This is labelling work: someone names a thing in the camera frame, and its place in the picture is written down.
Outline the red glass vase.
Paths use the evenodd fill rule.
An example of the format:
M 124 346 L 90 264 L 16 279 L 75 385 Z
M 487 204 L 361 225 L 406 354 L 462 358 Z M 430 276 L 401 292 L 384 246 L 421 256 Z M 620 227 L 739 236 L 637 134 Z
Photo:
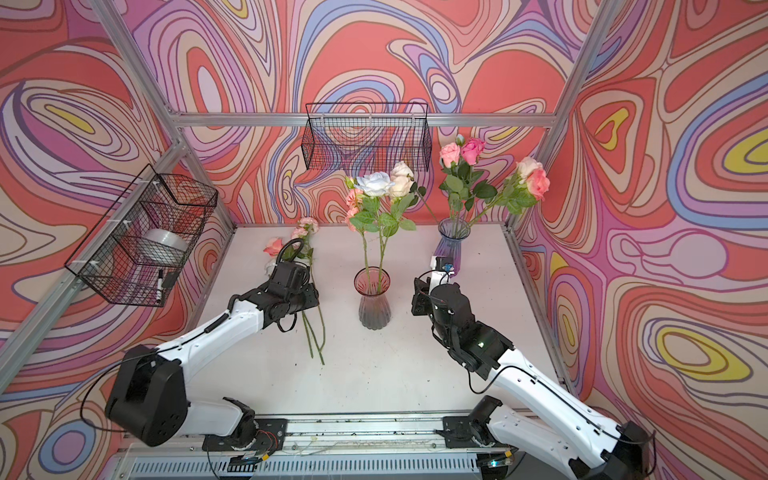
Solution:
M 358 319 L 369 330 L 381 330 L 391 320 L 391 308 L 386 297 L 391 285 L 388 272 L 379 266 L 361 269 L 353 281 L 360 295 Z

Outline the purple glass vase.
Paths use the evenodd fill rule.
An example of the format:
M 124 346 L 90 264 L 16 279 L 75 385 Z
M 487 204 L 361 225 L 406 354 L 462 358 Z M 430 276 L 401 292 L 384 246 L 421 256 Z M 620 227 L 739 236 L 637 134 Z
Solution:
M 446 218 L 438 224 L 440 240 L 434 250 L 436 257 L 449 257 L 452 259 L 453 271 L 458 274 L 461 269 L 462 242 L 471 233 L 468 222 L 457 218 Z

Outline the cream rose stem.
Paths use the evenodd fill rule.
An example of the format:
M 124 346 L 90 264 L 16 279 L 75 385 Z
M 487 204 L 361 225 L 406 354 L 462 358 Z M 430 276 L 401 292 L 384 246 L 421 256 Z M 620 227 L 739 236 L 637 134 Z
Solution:
M 379 270 L 377 292 L 382 293 L 384 258 L 389 239 L 400 230 L 415 231 L 416 224 L 404 216 L 405 211 L 417 201 L 415 192 L 417 186 L 411 175 L 393 177 L 393 185 L 386 197 L 388 205 L 381 209 L 377 216 L 379 232 Z
M 530 173 L 534 168 L 543 168 L 543 165 L 532 157 L 525 157 L 516 164 L 516 168 L 513 173 L 520 173 L 521 175 Z

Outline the pale blue rose stem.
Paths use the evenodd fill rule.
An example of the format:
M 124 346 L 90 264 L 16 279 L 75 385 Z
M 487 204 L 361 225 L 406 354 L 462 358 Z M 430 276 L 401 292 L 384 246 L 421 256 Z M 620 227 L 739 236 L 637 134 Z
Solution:
M 346 224 L 357 232 L 363 244 L 364 273 L 368 281 L 367 293 L 383 292 L 383 269 L 374 276 L 368 257 L 367 233 L 378 235 L 379 260 L 384 259 L 387 240 L 397 230 L 394 217 L 384 209 L 383 198 L 389 196 L 393 183 L 386 172 L 375 172 L 369 175 L 346 179 L 348 193 L 346 196 Z

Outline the coral pink rose stem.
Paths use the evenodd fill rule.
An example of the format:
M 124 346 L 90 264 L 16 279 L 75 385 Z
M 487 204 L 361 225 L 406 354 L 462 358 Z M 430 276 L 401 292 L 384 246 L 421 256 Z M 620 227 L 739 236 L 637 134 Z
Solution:
M 469 221 L 472 227 L 494 207 L 500 206 L 510 215 L 521 215 L 544 199 L 549 191 L 550 180 L 543 168 L 534 168 L 530 173 L 513 173 L 507 177 L 493 197 L 485 202 L 485 208 Z

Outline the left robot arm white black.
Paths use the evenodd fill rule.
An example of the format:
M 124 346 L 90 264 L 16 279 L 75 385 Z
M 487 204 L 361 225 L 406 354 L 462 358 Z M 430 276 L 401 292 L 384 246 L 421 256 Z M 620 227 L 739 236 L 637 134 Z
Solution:
M 251 448 L 259 430 L 255 411 L 231 396 L 201 400 L 189 383 L 237 342 L 318 304 L 309 266 L 277 262 L 266 282 L 232 296 L 215 319 L 156 347 L 131 348 L 119 366 L 106 417 L 149 447 L 204 435 L 231 450 Z

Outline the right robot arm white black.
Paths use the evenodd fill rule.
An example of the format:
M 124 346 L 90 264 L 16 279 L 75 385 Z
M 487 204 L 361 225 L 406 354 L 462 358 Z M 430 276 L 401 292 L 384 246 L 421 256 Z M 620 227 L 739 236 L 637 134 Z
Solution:
M 476 319 L 459 285 L 414 281 L 411 312 L 431 321 L 434 339 L 468 375 L 485 380 L 465 419 L 469 441 L 508 445 L 568 479 L 646 479 L 655 438 L 584 404 L 536 368 L 513 342 Z

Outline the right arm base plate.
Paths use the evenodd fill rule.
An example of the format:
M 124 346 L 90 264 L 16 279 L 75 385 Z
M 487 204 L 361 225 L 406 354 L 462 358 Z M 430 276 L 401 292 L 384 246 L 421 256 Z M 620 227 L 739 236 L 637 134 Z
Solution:
M 485 427 L 469 416 L 444 416 L 442 427 L 435 430 L 449 449 L 503 449 L 517 452 L 518 448 L 494 440 Z

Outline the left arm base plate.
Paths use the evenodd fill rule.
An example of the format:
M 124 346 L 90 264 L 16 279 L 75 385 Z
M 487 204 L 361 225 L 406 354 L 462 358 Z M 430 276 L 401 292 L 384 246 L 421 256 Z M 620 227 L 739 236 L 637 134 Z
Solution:
M 206 452 L 274 453 L 283 448 L 288 420 L 279 417 L 256 417 L 244 420 L 228 436 L 206 435 L 202 449 Z

